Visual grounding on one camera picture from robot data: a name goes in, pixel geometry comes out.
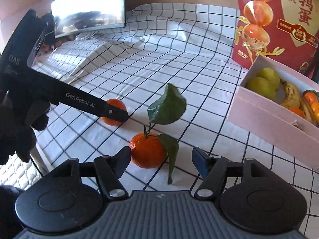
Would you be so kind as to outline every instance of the red snack bag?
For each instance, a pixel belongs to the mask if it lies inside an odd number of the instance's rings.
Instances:
[[[311,77],[319,41],[318,1],[238,0],[233,60],[248,69],[260,54]]]

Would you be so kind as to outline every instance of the white grid tablecloth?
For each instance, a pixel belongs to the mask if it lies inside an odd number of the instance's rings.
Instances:
[[[148,124],[147,107],[166,83],[187,99],[184,115],[155,130],[180,140],[173,184],[168,164],[141,169],[132,162],[120,181],[126,190],[190,190],[202,182],[192,164],[194,146],[236,162],[253,157],[299,190],[308,212],[300,231],[319,237],[319,172],[226,120],[237,85],[247,72],[230,57],[239,11],[208,5],[159,3],[128,12],[126,28],[80,34],[33,66],[104,100],[121,99],[130,118],[120,127],[64,104],[52,107],[39,146],[53,167],[114,155]],[[94,179],[83,182],[97,188]],[[230,178],[229,188],[239,179]]]

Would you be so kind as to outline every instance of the pear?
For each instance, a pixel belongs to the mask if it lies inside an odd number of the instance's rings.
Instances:
[[[279,74],[276,72],[276,70],[266,67],[260,70],[256,76],[264,77],[265,79],[267,79],[272,84],[272,86],[275,88],[276,91],[279,89],[280,77],[279,77]]]
[[[264,77],[253,77],[248,80],[246,88],[272,101],[276,99],[274,86]]]

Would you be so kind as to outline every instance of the pink box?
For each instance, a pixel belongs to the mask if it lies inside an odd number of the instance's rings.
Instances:
[[[319,128],[255,92],[245,88],[247,80],[265,67],[300,91],[319,91],[319,85],[299,72],[268,57],[258,56],[241,82],[232,101],[228,120],[278,147],[313,169],[319,169]],[[299,128],[291,123],[297,121]]]

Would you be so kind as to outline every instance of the table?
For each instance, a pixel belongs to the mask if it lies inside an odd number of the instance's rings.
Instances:
[[[253,157],[304,195],[308,213],[300,231],[318,238],[319,172],[226,119],[247,72],[231,59],[238,16],[239,10],[218,6],[142,5],[127,13],[125,28],[84,32],[37,61],[37,71],[103,100],[121,99],[130,115],[121,127],[112,127],[64,104],[52,107],[47,129],[37,133],[50,164],[115,155],[143,131],[147,107],[162,95],[166,83],[173,83],[187,100],[186,112],[175,123],[154,127],[180,140],[173,184],[167,185],[167,163],[141,169],[131,162],[120,178],[125,189],[194,193],[202,182],[191,161],[194,146],[236,162]],[[83,182],[97,189],[95,180]],[[228,179],[226,187],[239,182]]]

